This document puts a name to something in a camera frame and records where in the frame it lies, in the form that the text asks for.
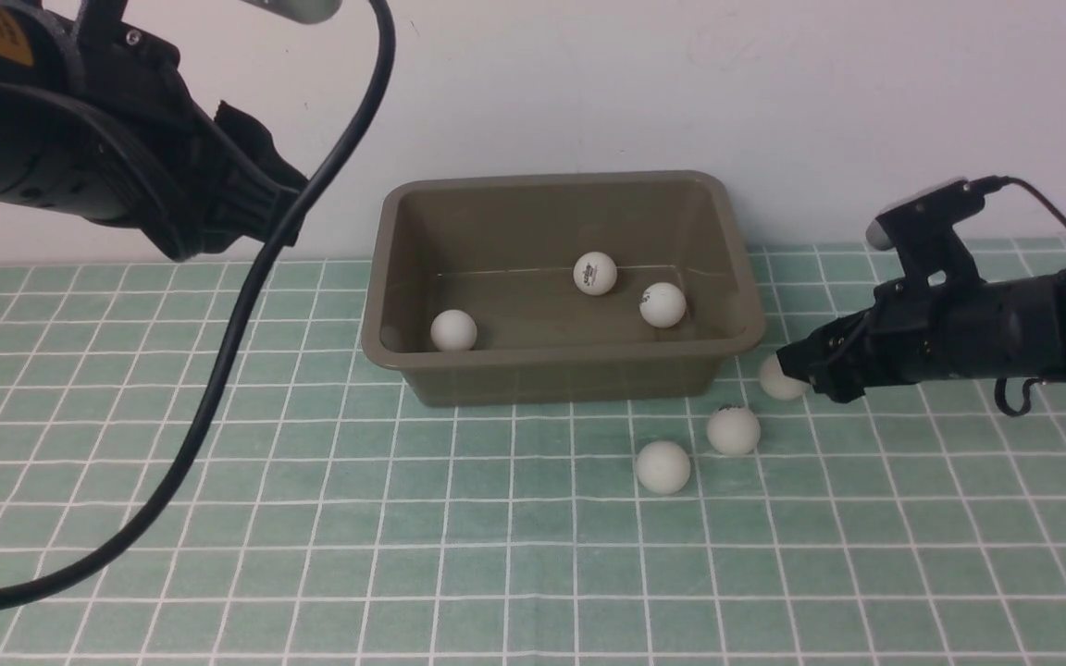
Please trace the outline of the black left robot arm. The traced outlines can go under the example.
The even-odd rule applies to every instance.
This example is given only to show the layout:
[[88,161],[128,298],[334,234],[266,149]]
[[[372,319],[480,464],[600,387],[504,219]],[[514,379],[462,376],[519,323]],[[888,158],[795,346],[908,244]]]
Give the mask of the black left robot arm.
[[0,1],[0,204],[135,230],[175,262],[269,240],[308,178],[258,119],[198,105],[178,47],[124,9]]

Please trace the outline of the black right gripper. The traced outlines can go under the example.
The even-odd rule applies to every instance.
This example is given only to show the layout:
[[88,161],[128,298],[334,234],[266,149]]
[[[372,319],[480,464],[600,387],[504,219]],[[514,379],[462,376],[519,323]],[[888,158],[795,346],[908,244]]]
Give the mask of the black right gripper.
[[1050,281],[886,290],[775,354],[787,378],[830,401],[867,389],[952,379],[1041,376],[1066,364],[1066,334]]

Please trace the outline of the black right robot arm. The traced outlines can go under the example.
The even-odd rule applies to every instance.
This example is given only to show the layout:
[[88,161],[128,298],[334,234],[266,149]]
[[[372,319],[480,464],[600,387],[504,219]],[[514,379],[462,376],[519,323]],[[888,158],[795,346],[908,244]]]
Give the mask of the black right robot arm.
[[868,389],[1011,378],[1066,383],[1066,269],[988,282],[905,277],[778,351],[784,376],[837,403]]

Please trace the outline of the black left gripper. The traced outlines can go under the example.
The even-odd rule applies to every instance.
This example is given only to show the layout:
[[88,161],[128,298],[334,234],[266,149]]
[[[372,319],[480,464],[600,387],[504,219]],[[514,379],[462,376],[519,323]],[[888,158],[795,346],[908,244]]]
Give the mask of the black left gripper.
[[68,25],[76,56],[68,81],[78,101],[143,148],[131,224],[174,261],[226,251],[240,239],[264,243],[307,177],[282,159],[266,126],[237,105],[221,101],[212,123],[180,74],[178,47],[127,25],[126,7],[81,1]]

